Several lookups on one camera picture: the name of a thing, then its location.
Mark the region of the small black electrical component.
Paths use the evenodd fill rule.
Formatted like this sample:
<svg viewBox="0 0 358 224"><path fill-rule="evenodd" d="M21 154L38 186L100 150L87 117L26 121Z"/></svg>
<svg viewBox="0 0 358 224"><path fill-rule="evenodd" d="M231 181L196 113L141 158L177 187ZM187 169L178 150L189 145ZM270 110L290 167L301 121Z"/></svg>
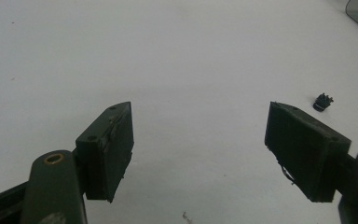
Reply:
<svg viewBox="0 0 358 224"><path fill-rule="evenodd" d="M320 94L314 101L312 107L319 111L324 112L334 102L334 98L326 95L324 92Z"/></svg>

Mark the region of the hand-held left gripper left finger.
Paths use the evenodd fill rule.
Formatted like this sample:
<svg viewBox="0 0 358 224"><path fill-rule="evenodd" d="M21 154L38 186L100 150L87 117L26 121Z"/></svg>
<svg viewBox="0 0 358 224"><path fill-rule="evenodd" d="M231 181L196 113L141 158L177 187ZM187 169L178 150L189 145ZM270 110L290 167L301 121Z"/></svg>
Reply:
<svg viewBox="0 0 358 224"><path fill-rule="evenodd" d="M130 102L109 106L78 136L75 155L89 200L113 201L133 145Z"/></svg>

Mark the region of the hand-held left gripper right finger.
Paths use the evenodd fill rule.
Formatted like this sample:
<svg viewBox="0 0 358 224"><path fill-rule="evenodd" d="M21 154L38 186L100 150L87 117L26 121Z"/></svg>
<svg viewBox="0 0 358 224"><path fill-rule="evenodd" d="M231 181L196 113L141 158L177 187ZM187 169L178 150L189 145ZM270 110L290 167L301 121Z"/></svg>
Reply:
<svg viewBox="0 0 358 224"><path fill-rule="evenodd" d="M265 145L306 197L330 203L351 140L292 105L269 105Z"/></svg>

